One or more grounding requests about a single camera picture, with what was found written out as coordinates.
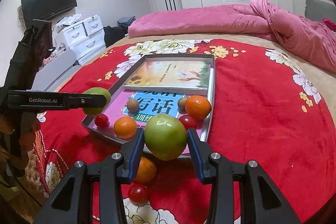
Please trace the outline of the pink Chinese workbook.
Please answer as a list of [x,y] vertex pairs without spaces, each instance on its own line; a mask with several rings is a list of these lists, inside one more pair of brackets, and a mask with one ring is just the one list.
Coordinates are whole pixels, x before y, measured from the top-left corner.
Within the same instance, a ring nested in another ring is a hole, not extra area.
[[[95,125],[95,122],[92,122],[91,127],[112,141],[123,144],[128,139],[121,139],[114,133],[113,125],[116,120],[121,117],[130,117],[136,122],[138,128],[144,128],[148,120],[158,114],[167,114],[178,119],[186,114],[185,111],[179,110],[178,100],[192,95],[188,93],[122,90],[118,95],[112,96],[109,106],[103,111],[103,114],[109,118],[109,126],[99,128]],[[139,111],[135,114],[130,113],[126,107],[129,99],[136,99],[139,102]]]

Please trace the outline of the brown kiwi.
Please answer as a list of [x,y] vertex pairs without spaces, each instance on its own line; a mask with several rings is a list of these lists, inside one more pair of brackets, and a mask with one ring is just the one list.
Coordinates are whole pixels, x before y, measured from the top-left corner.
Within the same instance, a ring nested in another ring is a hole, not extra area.
[[136,99],[129,99],[126,107],[130,113],[137,113],[139,111],[139,102]]

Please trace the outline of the red floral blanket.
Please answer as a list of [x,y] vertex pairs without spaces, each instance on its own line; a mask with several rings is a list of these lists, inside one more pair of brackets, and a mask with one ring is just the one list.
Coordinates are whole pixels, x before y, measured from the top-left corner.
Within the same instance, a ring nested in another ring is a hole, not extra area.
[[[80,69],[61,89],[81,93],[109,89],[143,54],[169,53],[177,44],[188,53],[216,56],[214,114],[209,144],[230,160],[255,159],[303,223],[335,223],[335,125],[325,99],[299,66],[272,49],[224,39],[209,43],[144,42],[107,50]],[[91,135],[82,110],[47,112],[34,149],[47,192],[76,160],[103,160],[119,148]],[[127,223],[203,223],[211,187],[202,185],[190,161],[153,160],[149,201],[133,204],[122,187]]]

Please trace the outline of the orange tangerine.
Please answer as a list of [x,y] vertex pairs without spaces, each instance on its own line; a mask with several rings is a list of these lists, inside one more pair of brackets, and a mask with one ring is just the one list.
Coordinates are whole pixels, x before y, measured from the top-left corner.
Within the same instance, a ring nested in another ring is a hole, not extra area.
[[204,120],[211,112],[211,104],[203,96],[190,96],[185,101],[187,114],[197,121]]
[[142,184],[147,184],[155,178],[156,173],[157,168],[155,164],[149,159],[142,157],[134,180]]
[[132,138],[137,130],[136,122],[130,117],[121,117],[113,125],[114,133],[121,139]]

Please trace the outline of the black bag on floor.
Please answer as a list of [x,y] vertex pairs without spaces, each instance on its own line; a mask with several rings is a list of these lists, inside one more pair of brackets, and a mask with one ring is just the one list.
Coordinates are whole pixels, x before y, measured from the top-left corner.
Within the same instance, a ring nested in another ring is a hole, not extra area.
[[104,41],[106,47],[110,47],[119,40],[123,39],[125,37],[125,33],[122,29],[122,27],[117,26],[117,27],[111,27],[111,26],[106,26],[104,27]]

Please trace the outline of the white drawer cabinet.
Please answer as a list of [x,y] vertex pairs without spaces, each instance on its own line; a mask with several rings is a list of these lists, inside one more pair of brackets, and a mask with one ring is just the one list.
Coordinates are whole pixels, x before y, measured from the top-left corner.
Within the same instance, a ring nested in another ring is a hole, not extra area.
[[94,15],[62,29],[54,38],[76,55],[78,65],[84,65],[106,50],[105,32],[100,16]]

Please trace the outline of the small brown longan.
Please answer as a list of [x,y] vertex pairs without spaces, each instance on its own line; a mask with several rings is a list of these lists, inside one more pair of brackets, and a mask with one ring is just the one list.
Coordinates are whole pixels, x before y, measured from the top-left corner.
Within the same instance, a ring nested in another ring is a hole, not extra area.
[[182,97],[182,98],[180,98],[180,99],[178,100],[178,107],[179,107],[179,110],[181,110],[181,111],[185,111],[186,100],[187,100],[186,97]]

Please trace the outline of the grey shallow box tray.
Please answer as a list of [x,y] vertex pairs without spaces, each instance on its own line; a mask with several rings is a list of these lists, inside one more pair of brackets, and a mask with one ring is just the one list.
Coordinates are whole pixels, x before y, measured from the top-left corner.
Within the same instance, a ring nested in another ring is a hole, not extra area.
[[130,117],[138,128],[150,118],[167,114],[179,118],[186,114],[178,101],[184,97],[203,96],[210,104],[215,99],[215,59],[205,54],[145,55],[133,64],[109,89],[111,99],[103,113],[108,127],[100,128],[93,116],[82,125],[92,134],[122,145],[127,142],[116,135],[115,122]]

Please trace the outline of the grey headboard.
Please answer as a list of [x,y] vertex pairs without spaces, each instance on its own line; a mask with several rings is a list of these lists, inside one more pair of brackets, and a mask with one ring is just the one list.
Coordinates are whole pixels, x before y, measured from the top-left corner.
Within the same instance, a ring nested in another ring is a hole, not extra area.
[[330,19],[335,23],[336,7],[320,0],[306,0],[305,1],[305,18],[313,21],[321,22],[323,19]]

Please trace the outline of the sunflower cover book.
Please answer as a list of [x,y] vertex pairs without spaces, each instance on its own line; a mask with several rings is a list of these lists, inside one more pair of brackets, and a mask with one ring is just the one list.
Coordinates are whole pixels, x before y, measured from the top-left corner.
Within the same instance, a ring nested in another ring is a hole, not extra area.
[[125,81],[127,90],[180,92],[204,96],[213,86],[208,61],[147,60]]

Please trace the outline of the round green fruit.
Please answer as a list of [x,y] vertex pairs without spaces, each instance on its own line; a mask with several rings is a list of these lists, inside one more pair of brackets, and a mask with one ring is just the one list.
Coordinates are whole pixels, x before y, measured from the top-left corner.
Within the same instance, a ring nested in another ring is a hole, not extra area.
[[148,150],[163,161],[176,159],[187,146],[184,125],[167,114],[158,114],[149,119],[144,129],[144,138]]

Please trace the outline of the black wall television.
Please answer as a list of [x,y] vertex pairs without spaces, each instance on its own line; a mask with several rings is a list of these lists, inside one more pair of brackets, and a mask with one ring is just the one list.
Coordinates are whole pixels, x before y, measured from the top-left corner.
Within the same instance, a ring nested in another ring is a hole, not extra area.
[[23,18],[49,20],[77,6],[76,0],[21,0]]

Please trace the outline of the folded clothes pile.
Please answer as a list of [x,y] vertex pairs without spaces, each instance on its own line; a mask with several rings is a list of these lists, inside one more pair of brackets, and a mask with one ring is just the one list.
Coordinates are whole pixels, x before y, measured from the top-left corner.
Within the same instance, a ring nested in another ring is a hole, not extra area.
[[128,28],[135,20],[135,16],[122,17],[117,21],[117,24],[120,27]]

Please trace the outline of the red tomato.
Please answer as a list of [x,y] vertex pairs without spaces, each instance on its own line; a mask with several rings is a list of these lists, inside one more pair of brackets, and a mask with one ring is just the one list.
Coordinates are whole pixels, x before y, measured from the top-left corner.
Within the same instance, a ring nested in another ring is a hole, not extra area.
[[94,118],[94,123],[99,128],[107,128],[109,126],[109,118],[105,114],[98,114]]
[[135,183],[130,186],[127,195],[133,203],[145,203],[150,197],[150,191],[145,185]]
[[187,130],[194,128],[197,129],[198,123],[194,118],[189,115],[182,115],[179,117],[179,121],[183,124],[184,128]]

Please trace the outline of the pink quilt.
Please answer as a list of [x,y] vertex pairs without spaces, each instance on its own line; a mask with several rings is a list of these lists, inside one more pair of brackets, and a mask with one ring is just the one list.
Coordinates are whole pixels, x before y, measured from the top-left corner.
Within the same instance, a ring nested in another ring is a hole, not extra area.
[[303,41],[314,42],[314,50],[324,50],[321,67],[335,73],[335,33],[325,24],[281,9],[267,0],[251,0],[247,5],[161,11],[136,19],[128,28],[130,38],[180,34],[247,34],[297,49]]

